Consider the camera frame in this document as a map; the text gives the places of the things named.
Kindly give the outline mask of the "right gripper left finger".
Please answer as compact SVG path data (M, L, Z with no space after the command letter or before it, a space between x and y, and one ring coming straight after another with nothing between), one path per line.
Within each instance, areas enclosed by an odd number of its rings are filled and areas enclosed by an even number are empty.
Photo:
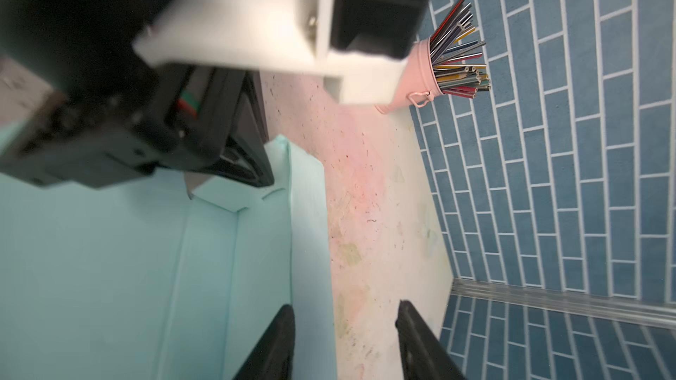
M244 361L234 379L292 379L295 339L295 313L290 304L284 304L256 343L249 357Z

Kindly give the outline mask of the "light blue paper box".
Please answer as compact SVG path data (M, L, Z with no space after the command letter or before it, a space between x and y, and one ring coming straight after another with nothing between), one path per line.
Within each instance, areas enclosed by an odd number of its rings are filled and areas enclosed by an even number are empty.
M324 167L285 137L265 150L268 188L3 176L2 378L231 379L284 305L292 376L336 378Z

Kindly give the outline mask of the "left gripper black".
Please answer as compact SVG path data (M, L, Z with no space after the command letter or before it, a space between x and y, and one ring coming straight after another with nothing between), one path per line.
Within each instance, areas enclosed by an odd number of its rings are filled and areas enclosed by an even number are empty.
M257 72L152 67L133 50L172 1L1 0L2 54L52 87L2 173L38 188L105 188L158 168L274 183Z

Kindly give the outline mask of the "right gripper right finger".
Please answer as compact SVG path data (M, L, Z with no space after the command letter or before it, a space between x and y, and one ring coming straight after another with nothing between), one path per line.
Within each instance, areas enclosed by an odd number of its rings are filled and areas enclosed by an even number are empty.
M399 303L395 326L404 379L466 380L412 302L402 300Z

